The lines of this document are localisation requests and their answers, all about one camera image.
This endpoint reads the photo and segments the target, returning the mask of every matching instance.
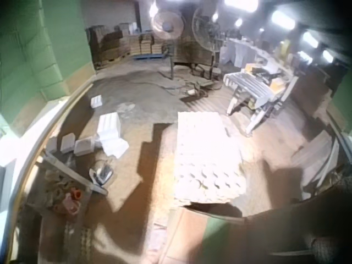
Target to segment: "workbench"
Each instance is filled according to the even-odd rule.
[[[274,92],[269,86],[253,75],[245,72],[229,73],[224,76],[224,85],[233,90],[233,97],[227,108],[226,114],[232,114],[234,107],[239,103],[239,98],[245,94],[249,97],[252,109],[255,113],[251,116],[251,122],[246,128],[246,135],[250,136],[253,129],[260,123],[263,117],[270,110],[275,108],[279,110],[282,102],[285,101],[295,83],[297,77],[294,78],[286,89]]]

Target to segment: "pallet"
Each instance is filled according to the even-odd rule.
[[[135,55],[133,56],[133,59],[161,59],[163,58],[163,54],[140,54],[140,55]]]

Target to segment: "white wall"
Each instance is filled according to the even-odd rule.
[[[120,23],[136,22],[133,0],[81,0],[86,28],[105,25],[111,31]]]

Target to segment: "styrofoam block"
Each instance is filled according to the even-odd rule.
[[[73,151],[75,148],[75,140],[76,140],[76,136],[73,133],[63,136],[61,140],[60,151],[64,154],[67,152]]]
[[[73,154],[76,156],[82,156],[94,151],[94,138],[92,136],[86,139],[80,139],[76,141],[75,149]]]
[[[49,138],[45,149],[50,153],[56,152],[57,151],[57,137],[53,136],[53,137]]]
[[[120,158],[129,148],[128,142],[122,138],[103,140],[101,143],[105,154],[114,155],[116,158]]]
[[[101,101],[101,95],[95,96],[90,100],[91,108],[97,108],[102,105],[103,105],[103,102]]]
[[[112,138],[119,138],[121,136],[120,132],[121,123],[116,112],[103,114],[99,117],[97,133],[101,141]]]

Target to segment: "fan stand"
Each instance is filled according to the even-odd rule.
[[[167,41],[165,47],[164,47],[164,51],[163,51],[163,55],[164,58],[169,57],[170,59],[170,79],[173,80],[174,79],[174,54],[175,54],[175,44],[173,41]]]

